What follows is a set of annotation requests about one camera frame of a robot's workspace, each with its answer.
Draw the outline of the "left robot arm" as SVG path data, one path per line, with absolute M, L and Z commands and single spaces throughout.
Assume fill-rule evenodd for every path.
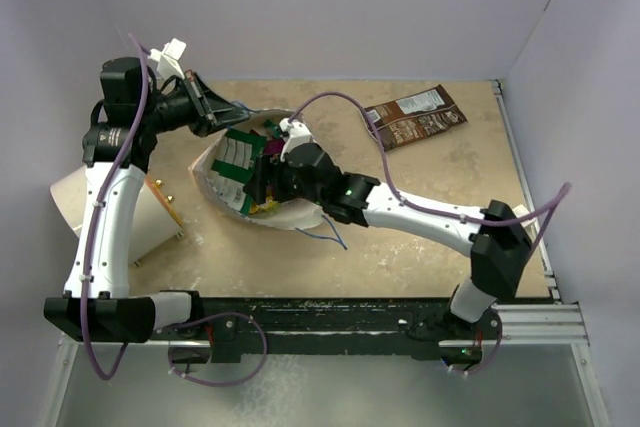
M 134 210 L 157 138 L 182 127 L 206 137 L 249 119 L 193 71 L 163 93 L 144 58 L 102 66 L 103 98 L 82 140 L 86 203 L 77 253 L 59 297 L 44 316 L 76 341 L 144 343 L 167 326 L 184 339 L 202 334 L 206 316 L 193 291 L 130 294 L 129 247 Z

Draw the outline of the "brown snack bag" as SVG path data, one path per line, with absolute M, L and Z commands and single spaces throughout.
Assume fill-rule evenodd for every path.
M 426 140 L 468 122 L 442 85 L 367 107 L 365 121 L 372 138 L 378 133 L 385 152 Z

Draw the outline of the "checkered paper snack bag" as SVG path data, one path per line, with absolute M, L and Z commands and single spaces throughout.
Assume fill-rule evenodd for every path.
M 249 118 L 225 128 L 190 165 L 205 199 L 236 220 L 347 245 L 322 209 L 304 199 L 276 194 L 276 170 L 286 142 L 280 124 L 292 112 L 235 105 Z

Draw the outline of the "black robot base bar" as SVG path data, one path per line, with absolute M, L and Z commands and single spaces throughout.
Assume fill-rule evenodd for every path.
M 244 354 L 405 356 L 414 360 L 480 360 L 480 347 L 502 334 L 498 313 L 475 324 L 451 315 L 445 298 L 233 298 L 204 297 L 196 320 L 166 327 L 155 341 L 212 350 L 211 361 L 237 362 Z

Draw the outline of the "purple snack bag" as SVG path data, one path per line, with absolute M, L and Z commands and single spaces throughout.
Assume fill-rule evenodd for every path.
M 262 154 L 265 156 L 280 156 L 283 151 L 284 145 L 285 141 L 283 139 L 268 140 L 265 144 Z

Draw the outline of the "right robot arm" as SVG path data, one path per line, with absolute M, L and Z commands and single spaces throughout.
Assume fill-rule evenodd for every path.
M 255 202 L 303 199 L 343 224 L 397 230 L 444 245 L 470 260 L 470 274 L 455 290 L 445 313 L 446 330 L 467 338 L 496 301 L 515 297 L 532 241 L 512 208 L 493 200 L 485 208 L 432 201 L 370 176 L 340 170 L 316 143 L 283 159 L 262 156 L 243 188 Z

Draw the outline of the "green chips bag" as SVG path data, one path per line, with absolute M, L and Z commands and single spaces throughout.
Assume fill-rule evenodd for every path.
M 264 152 L 266 143 L 266 136 L 229 128 L 215 149 L 211 186 L 228 207 L 242 216 L 249 214 L 253 204 L 253 198 L 244 192 L 244 187 L 252 178 L 255 162 Z

